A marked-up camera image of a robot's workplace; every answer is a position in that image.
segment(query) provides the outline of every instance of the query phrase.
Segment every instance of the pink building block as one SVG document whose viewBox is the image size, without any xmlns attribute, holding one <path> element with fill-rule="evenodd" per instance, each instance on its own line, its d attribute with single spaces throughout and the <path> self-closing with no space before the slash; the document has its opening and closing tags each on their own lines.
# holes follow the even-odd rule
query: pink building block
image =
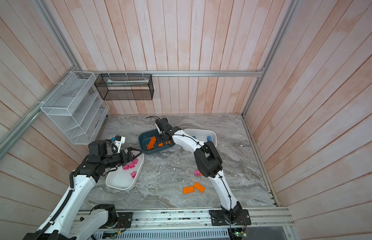
<svg viewBox="0 0 372 240">
<path fill-rule="evenodd" d="M 129 168 L 134 168 L 135 167 L 135 164 L 133 162 L 127 164 L 127 166 L 129 166 Z"/>
</svg>

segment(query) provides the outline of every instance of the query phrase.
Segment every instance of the dark blue plastic bin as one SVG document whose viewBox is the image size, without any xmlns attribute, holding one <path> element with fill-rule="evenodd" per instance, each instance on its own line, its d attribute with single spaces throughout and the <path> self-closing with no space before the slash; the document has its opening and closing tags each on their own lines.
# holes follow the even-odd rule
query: dark blue plastic bin
<svg viewBox="0 0 372 240">
<path fill-rule="evenodd" d="M 142 151 L 145 154 L 153 154 L 153 153 L 156 153 L 156 152 L 160 152 L 160 151 L 169 149 L 170 147 L 174 146 L 174 145 L 164 145 L 163 147 L 158 147 L 158 142 L 155 142 L 154 149 L 148 151 L 146 145 L 148 145 L 150 143 L 150 141 L 151 141 L 150 137 L 154 137 L 155 134 L 157 134 L 157 133 L 158 133 L 158 130 L 154 129 L 154 130 L 150 130 L 150 131 L 144 132 L 141 135 L 139 135 L 139 137 L 138 137 L 139 145 L 140 145 Z"/>
</svg>

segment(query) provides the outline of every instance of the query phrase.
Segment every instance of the wood plank wall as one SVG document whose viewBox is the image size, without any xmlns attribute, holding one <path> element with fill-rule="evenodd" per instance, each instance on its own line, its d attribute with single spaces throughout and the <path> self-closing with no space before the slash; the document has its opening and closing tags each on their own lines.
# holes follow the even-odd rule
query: wood plank wall
<svg viewBox="0 0 372 240">
<path fill-rule="evenodd" d="M 71 63 L 32 0 L 0 1 L 0 139 Z M 22 239 L 49 216 L 86 147 L 42 115 L 0 162 L 0 239 Z"/>
<path fill-rule="evenodd" d="M 303 1 L 246 120 L 302 239 L 372 239 L 372 0 Z"/>
<path fill-rule="evenodd" d="M 291 0 L 46 0 L 84 70 L 256 70 Z M 154 78 L 111 114 L 241 113 L 252 77 Z"/>
</svg>

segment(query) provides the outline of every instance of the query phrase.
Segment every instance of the wire mesh basket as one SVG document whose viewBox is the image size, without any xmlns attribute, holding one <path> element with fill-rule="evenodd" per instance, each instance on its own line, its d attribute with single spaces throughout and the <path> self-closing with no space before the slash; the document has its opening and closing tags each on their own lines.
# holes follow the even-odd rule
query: wire mesh basket
<svg viewBox="0 0 372 240">
<path fill-rule="evenodd" d="M 95 87 L 103 100 L 152 100 L 151 74 L 102 73 Z"/>
<path fill-rule="evenodd" d="M 97 92 L 89 94 L 94 82 L 94 73 L 73 72 L 41 107 L 74 144 L 94 141 L 109 110 Z"/>
</svg>

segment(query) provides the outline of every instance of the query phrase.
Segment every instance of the black wire mesh basket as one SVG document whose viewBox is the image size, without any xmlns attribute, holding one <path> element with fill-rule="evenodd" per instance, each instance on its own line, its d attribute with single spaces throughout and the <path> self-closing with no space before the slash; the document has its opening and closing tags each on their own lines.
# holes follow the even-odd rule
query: black wire mesh basket
<svg viewBox="0 0 372 240">
<path fill-rule="evenodd" d="M 101 73 L 95 87 L 103 100 L 152 100 L 151 74 Z"/>
</svg>

